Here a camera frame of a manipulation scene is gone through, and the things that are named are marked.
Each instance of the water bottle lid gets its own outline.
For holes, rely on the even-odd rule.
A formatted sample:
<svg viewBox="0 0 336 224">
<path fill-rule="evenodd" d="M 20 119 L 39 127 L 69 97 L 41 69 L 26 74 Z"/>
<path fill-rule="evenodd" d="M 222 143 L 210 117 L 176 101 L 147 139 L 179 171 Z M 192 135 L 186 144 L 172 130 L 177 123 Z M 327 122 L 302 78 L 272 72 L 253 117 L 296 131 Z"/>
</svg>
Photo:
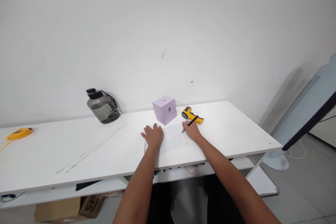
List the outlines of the water bottle lid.
<svg viewBox="0 0 336 224">
<path fill-rule="evenodd" d="M 96 89 L 87 89 L 87 90 L 86 90 L 87 93 L 93 93 L 93 92 L 95 92 L 95 91 L 96 91 Z"/>
<path fill-rule="evenodd" d="M 101 90 L 97 91 L 96 89 L 87 89 L 86 92 L 91 100 L 98 99 L 104 95 Z"/>
</svg>

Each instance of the white cable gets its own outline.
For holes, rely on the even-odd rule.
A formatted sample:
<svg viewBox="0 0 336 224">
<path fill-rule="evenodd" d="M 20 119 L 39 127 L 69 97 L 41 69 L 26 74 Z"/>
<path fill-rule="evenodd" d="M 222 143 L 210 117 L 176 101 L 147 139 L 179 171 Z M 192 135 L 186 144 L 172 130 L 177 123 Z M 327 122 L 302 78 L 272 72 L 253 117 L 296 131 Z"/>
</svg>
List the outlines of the white cable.
<svg viewBox="0 0 336 224">
<path fill-rule="evenodd" d="M 301 139 L 299 140 L 299 142 L 300 142 L 300 144 L 301 144 L 301 146 L 302 146 L 302 149 L 303 149 L 303 156 L 302 157 L 291 157 L 290 155 L 291 155 L 291 152 L 290 151 L 288 151 L 289 152 L 289 154 L 288 155 L 286 155 L 286 154 L 284 154 L 286 157 L 288 157 L 288 158 L 292 158 L 292 159 L 304 159 L 305 157 L 306 157 L 306 149 L 303 147 L 303 145 L 302 145 L 302 143 L 301 143 Z"/>
</svg>

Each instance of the left hand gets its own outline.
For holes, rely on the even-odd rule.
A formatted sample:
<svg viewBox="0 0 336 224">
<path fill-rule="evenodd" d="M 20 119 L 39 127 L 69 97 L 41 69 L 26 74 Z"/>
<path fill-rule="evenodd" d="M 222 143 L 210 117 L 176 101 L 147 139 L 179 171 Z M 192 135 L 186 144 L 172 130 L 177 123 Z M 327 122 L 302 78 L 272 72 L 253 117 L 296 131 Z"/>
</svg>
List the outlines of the left hand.
<svg viewBox="0 0 336 224">
<path fill-rule="evenodd" d="M 161 126 L 153 125 L 153 128 L 148 125 L 144 128 L 145 133 L 141 133 L 142 137 L 146 139 L 149 148 L 158 149 L 163 141 L 163 131 Z"/>
</svg>

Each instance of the black pants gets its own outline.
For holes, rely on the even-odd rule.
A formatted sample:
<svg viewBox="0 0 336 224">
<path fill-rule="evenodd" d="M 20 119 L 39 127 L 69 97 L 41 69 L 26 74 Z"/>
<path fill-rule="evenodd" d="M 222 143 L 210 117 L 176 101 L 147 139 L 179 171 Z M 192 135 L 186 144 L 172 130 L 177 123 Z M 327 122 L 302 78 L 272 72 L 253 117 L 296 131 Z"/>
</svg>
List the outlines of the black pants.
<svg viewBox="0 0 336 224">
<path fill-rule="evenodd" d="M 245 224 L 238 208 L 217 176 L 204 176 L 204 188 L 208 195 L 208 224 Z M 173 224 L 170 208 L 172 192 L 170 183 L 153 185 L 147 224 Z"/>
</svg>

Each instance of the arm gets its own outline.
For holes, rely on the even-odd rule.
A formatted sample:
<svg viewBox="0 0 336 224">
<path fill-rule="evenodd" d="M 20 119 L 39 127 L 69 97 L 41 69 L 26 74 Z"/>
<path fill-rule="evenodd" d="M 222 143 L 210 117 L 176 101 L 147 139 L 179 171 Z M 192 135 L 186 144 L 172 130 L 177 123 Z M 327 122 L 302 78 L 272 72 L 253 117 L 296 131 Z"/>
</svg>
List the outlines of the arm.
<svg viewBox="0 0 336 224">
<path fill-rule="evenodd" d="M 207 161 L 239 209 L 245 223 L 280 224 L 241 172 L 201 135 L 197 125 L 182 124 L 190 138 L 202 149 Z"/>
<path fill-rule="evenodd" d="M 122 196 L 114 224 L 146 223 L 147 221 L 155 158 L 163 141 L 163 131 L 156 124 L 153 129 L 147 125 L 144 130 L 146 135 L 144 133 L 141 135 L 146 139 L 148 148 Z"/>
</svg>

